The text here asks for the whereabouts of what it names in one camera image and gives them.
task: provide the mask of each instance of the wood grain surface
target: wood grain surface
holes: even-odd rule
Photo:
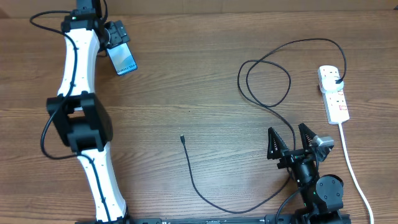
[[[96,63],[96,92],[110,114],[113,166],[134,217],[238,217],[219,211],[195,193],[180,134],[187,140],[200,192],[230,210],[245,210],[270,196],[287,174],[266,159],[267,128],[292,146],[288,127],[238,92],[240,65],[296,39],[324,37],[345,50],[345,94],[351,119],[343,125],[353,169],[376,223],[398,223],[398,14],[396,11],[287,12],[121,19],[138,71],[117,77],[108,58]],[[39,19],[54,28],[60,19]],[[48,119],[45,101],[57,94],[65,43],[27,19],[0,23],[0,223],[73,223],[95,219],[95,206],[77,159],[51,161],[40,152]],[[292,76],[292,88],[275,110],[292,123],[330,134],[335,147],[321,175],[345,182],[343,213],[367,223],[368,212],[348,172],[337,126],[327,123],[318,89],[320,65],[343,68],[328,42],[286,47],[269,57]],[[287,88],[283,71],[259,65],[249,79],[266,103]],[[46,146],[69,154],[52,126]],[[253,212],[275,213],[296,186]],[[284,212],[301,208],[299,197]]]
[[[109,15],[209,14],[242,12],[393,10],[398,0],[111,0]],[[73,10],[76,0],[1,0],[6,18],[29,18],[48,10]]]

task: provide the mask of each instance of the black plastic bracket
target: black plastic bracket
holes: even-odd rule
[[[122,21],[107,22],[105,24],[105,28],[109,32],[109,43],[106,46],[107,49],[112,49],[130,41],[130,37],[127,35]]]
[[[63,101],[62,96],[47,99],[47,111],[53,115]],[[69,114],[81,108],[84,116],[71,118]],[[54,115],[53,123],[64,145],[73,152],[85,149],[104,150],[113,138],[111,118],[94,93],[69,96],[61,109]]]
[[[292,215],[279,215],[277,224],[290,224]],[[264,217],[265,224],[275,224],[275,215],[266,215]]]
[[[162,224],[162,220],[159,218],[151,218],[153,220],[160,220],[160,222],[158,224]],[[75,224],[133,224],[133,219],[130,217],[129,214],[129,208],[126,208],[126,213],[124,214],[123,217],[119,217],[117,220],[115,221],[110,221],[110,222],[102,222],[100,221],[90,221],[90,222],[75,222]]]
[[[303,149],[309,149],[312,139],[316,136],[316,134],[313,131],[311,131],[311,129],[308,128],[307,125],[305,125],[304,123],[299,124],[298,129],[300,130]]]
[[[160,224],[264,224],[264,217],[165,219]],[[146,224],[134,219],[134,224]]]
[[[288,152],[289,148],[285,142],[278,135],[274,128],[268,129],[268,151],[267,159],[280,159],[284,156],[285,152]]]
[[[104,50],[109,42],[109,35],[102,21],[100,0],[77,0],[77,9],[65,16],[61,23],[62,32],[70,32],[72,29],[94,30],[99,40],[99,52]]]
[[[131,224],[162,224],[159,218],[134,218]]]

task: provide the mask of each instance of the power strip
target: power strip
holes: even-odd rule
[[[357,188],[359,194],[361,195],[366,208],[369,211],[369,221],[370,224],[374,223],[372,208],[363,194],[363,191],[359,187],[358,181],[356,180],[354,170],[349,161],[346,141],[344,138],[343,125],[342,123],[349,120],[347,102],[344,97],[343,87],[344,83],[336,83],[336,80],[340,78],[338,69],[331,65],[324,65],[318,69],[319,76],[319,87],[322,92],[323,102],[325,104],[326,115],[328,117],[329,124],[338,124],[341,143],[343,145],[344,156],[347,162],[348,170],[353,178],[355,187]]]
[[[321,66],[318,69],[318,77],[329,124],[339,124],[349,120],[343,92],[344,84],[333,86],[335,80],[340,78],[338,69],[331,65]]]

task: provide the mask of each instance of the white cable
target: white cable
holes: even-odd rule
[[[368,200],[366,200],[365,194],[363,194],[361,188],[359,187],[358,181],[356,180],[356,177],[355,177],[353,168],[351,167],[351,163],[350,163],[350,161],[349,161],[348,152],[347,152],[347,147],[346,147],[346,140],[345,140],[345,138],[344,138],[343,125],[341,125],[341,123],[338,123],[338,129],[340,130],[341,143],[342,143],[342,145],[343,145],[344,156],[345,156],[345,158],[346,158],[346,162],[347,162],[347,166],[348,166],[349,172],[350,172],[350,174],[351,174],[351,176],[352,176],[352,178],[353,178],[355,187],[357,188],[359,194],[360,194],[361,197],[362,197],[363,202],[364,202],[365,205],[366,205],[366,208],[367,208],[368,211],[369,211],[369,219],[370,219],[370,222],[371,222],[371,224],[374,224],[372,208],[371,208],[371,206],[370,206]]]

